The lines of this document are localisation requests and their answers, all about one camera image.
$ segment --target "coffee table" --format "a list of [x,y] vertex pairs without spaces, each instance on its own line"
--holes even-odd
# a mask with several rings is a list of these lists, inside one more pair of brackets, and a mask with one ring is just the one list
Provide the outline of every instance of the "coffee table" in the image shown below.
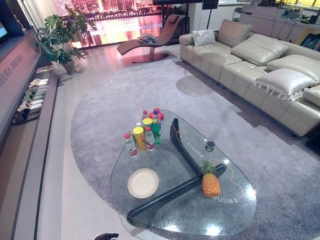
[[[161,112],[161,144],[136,156],[123,148],[113,168],[110,187],[118,211],[136,227],[193,235],[231,235],[250,226],[257,201],[246,176],[218,147],[207,151],[208,139],[185,120],[171,111]],[[204,159],[216,167],[221,188],[217,197],[203,194],[199,166]],[[159,184],[153,195],[136,198],[128,180],[143,168],[155,171]]]

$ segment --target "white floor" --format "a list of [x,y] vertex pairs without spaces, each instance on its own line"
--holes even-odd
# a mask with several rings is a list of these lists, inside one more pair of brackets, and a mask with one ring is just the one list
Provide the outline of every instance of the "white floor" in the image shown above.
[[[164,46],[157,48],[156,52],[166,50],[179,56],[179,47]],[[37,239],[93,240],[102,233],[118,233],[119,240],[165,240],[147,230],[136,235],[137,229],[129,226],[87,184],[75,163],[70,143],[72,117],[82,97],[109,74],[132,65],[128,59],[130,56],[147,54],[148,49],[134,49],[125,56],[117,52],[116,46],[90,49],[88,52],[86,59],[76,61],[81,73],[66,79],[57,89]]]

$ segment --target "shoe rack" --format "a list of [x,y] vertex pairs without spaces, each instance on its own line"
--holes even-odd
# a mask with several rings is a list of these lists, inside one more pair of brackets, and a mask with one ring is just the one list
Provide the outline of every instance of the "shoe rack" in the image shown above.
[[[0,239],[36,239],[41,188],[58,77],[39,52],[33,31],[0,45]],[[49,79],[37,119],[13,125],[30,82]]]

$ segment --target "green bottle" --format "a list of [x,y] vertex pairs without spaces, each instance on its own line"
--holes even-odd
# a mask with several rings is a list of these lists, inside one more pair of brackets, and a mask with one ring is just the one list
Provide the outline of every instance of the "green bottle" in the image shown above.
[[159,145],[161,143],[161,131],[157,119],[152,120],[151,131],[154,136],[154,143]]

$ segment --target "white plate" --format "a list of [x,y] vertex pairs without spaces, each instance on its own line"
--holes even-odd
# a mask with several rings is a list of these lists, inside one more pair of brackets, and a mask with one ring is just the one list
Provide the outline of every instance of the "white plate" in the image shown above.
[[141,168],[131,174],[128,180],[128,190],[132,196],[145,199],[154,194],[159,186],[159,178],[155,171]]

